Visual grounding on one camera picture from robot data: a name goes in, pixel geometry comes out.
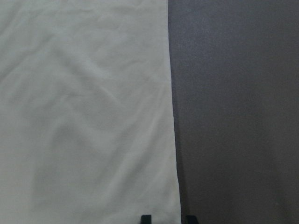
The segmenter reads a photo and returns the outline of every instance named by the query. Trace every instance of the white cloth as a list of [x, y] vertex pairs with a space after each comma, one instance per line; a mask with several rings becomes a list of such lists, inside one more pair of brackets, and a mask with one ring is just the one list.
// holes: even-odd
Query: white cloth
[[166, 0], [0, 0], [0, 223], [179, 224]]

